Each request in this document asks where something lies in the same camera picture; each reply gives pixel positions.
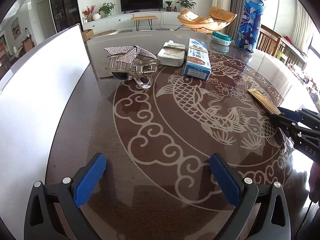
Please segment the white vase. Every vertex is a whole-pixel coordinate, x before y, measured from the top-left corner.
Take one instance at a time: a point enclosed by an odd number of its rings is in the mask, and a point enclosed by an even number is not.
[[[99,13],[96,13],[94,15],[92,15],[92,19],[95,20],[99,20],[101,18],[101,15]]]

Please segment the screw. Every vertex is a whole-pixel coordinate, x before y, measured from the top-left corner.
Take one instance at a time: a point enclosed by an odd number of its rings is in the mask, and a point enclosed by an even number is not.
[[[246,184],[251,184],[251,183],[252,183],[252,179],[250,179],[250,178],[244,178],[244,182],[245,182]]]
[[[37,182],[34,183],[33,186],[35,186],[35,187],[40,187],[40,185],[41,185],[41,182],[40,182],[40,181],[37,181]]]
[[[66,178],[64,178],[64,179],[62,180],[62,182],[63,182],[64,184],[68,184],[70,181],[71,181],[71,179],[70,179],[69,177],[66,177]]]
[[[281,187],[281,183],[280,183],[280,182],[278,182],[278,181],[274,182],[274,184],[273,184],[273,185],[275,185],[275,187]]]

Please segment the small bottle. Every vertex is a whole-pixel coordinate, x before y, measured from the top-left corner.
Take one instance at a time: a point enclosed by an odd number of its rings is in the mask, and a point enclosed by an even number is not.
[[[253,53],[257,47],[265,6],[265,0],[244,0],[244,12],[235,44],[248,53]]]

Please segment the blue gripper pad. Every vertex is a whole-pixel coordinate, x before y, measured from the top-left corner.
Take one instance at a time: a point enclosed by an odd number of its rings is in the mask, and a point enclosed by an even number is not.
[[[103,154],[100,154],[77,184],[74,190],[73,200],[78,208],[88,202],[92,191],[105,171],[106,166],[106,157]]]
[[[299,113],[297,113],[296,111],[291,111],[289,109],[279,107],[279,106],[278,106],[278,109],[281,113],[285,113],[286,118],[289,118],[296,122],[302,122],[302,118],[300,117]]]
[[[230,170],[231,167],[225,161],[224,164],[228,167],[225,167],[215,154],[210,156],[209,167],[212,174],[218,182],[228,203],[237,207],[241,202],[241,189],[227,170]]]

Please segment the glass tabletop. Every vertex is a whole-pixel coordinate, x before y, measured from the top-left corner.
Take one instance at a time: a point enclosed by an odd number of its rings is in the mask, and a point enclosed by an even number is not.
[[[208,81],[168,66],[158,68],[149,90],[135,81],[99,79],[109,64],[105,47],[139,45],[157,54],[165,42],[188,45],[189,38],[207,44]],[[307,90],[281,61],[190,31],[105,36],[89,40],[87,50],[91,64],[61,117],[46,184],[73,176],[96,152],[103,153],[106,172],[81,206],[102,239],[213,239],[234,209],[209,170],[215,152],[243,177],[283,185],[295,233],[309,204],[306,182],[313,162],[293,149],[247,93],[255,87],[278,106],[316,111]],[[258,206],[242,239],[257,211]]]

